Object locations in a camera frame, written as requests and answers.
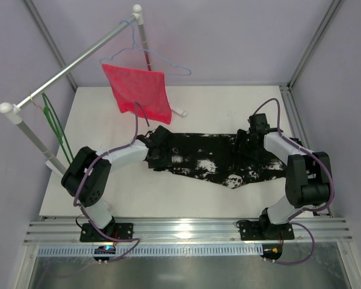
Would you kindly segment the green plastic hanger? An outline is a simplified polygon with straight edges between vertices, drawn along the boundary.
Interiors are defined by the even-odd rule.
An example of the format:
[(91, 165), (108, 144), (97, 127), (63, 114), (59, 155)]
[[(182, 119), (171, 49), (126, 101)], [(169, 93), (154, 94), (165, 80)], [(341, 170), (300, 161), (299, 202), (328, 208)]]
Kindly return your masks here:
[(49, 98), (45, 93), (42, 93), (42, 99), (44, 102), (43, 113), (46, 117), (46, 120), (48, 121), (49, 126), (55, 134), (67, 162), (71, 164), (74, 156), (69, 145), (69, 141), (64, 132), (64, 128), (58, 118), (57, 113), (55, 112), (53, 105), (51, 104)]

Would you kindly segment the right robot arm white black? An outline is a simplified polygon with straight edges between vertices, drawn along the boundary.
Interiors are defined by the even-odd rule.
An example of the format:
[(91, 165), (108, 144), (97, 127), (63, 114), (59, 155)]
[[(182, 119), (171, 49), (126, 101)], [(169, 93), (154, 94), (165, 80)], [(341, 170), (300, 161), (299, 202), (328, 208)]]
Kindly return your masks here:
[(265, 208), (258, 220), (236, 223), (242, 241), (293, 240), (290, 220), (306, 210), (330, 201), (330, 158), (325, 152), (313, 152), (270, 127), (264, 113), (249, 117), (249, 130), (239, 130), (234, 142), (235, 165), (249, 163), (249, 175), (264, 176), (272, 160), (285, 168), (285, 194)]

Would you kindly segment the black white tie-dye trousers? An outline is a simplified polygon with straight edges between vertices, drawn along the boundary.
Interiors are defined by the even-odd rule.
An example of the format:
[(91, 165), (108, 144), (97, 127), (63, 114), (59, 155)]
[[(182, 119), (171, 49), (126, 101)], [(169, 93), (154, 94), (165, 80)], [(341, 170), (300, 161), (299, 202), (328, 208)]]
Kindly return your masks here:
[(233, 153), (235, 134), (166, 133), (156, 144), (157, 133), (149, 144), (171, 143), (173, 166), (162, 171), (236, 189), (247, 184), (286, 176), (286, 166), (272, 153), (251, 160)]

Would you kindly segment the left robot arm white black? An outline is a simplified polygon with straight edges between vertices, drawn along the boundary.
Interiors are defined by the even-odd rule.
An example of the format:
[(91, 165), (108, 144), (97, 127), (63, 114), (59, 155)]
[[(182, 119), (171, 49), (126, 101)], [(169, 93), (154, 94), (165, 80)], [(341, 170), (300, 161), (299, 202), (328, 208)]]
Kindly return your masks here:
[(81, 225), (84, 243), (132, 240), (133, 224), (117, 223), (102, 197), (112, 171), (145, 161), (149, 169), (165, 170), (172, 166), (173, 134), (163, 126), (145, 135), (136, 134), (131, 143), (97, 152), (85, 146), (79, 150), (62, 177), (61, 185), (74, 198), (88, 222)]

